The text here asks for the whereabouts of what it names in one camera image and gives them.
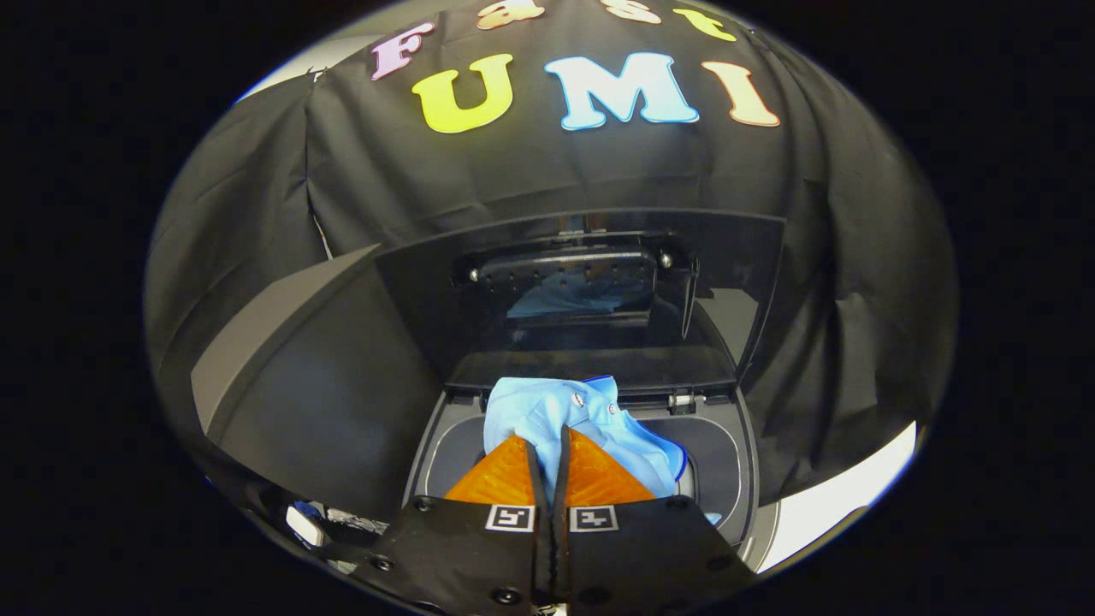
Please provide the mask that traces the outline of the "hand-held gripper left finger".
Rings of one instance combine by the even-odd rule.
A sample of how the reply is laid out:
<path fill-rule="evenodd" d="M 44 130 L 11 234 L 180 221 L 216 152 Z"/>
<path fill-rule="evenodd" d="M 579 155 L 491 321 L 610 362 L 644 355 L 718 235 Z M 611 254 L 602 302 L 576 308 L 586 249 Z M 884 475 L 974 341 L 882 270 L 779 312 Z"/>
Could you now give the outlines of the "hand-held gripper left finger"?
<path fill-rule="evenodd" d="M 550 577 L 535 449 L 509 435 L 446 495 L 415 495 L 351 580 L 414 613 L 532 615 Z"/>

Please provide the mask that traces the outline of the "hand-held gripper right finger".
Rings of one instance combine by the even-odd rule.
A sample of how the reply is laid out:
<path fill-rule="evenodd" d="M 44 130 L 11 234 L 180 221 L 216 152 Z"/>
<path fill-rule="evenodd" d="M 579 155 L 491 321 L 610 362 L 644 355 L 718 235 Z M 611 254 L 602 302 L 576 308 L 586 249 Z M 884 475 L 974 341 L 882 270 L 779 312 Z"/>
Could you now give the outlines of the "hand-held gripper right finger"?
<path fill-rule="evenodd" d="M 695 500 L 579 505 L 575 473 L 590 468 L 590 438 L 560 430 L 553 500 L 553 589 L 570 615 L 690 615 L 756 584 L 758 576 Z"/>

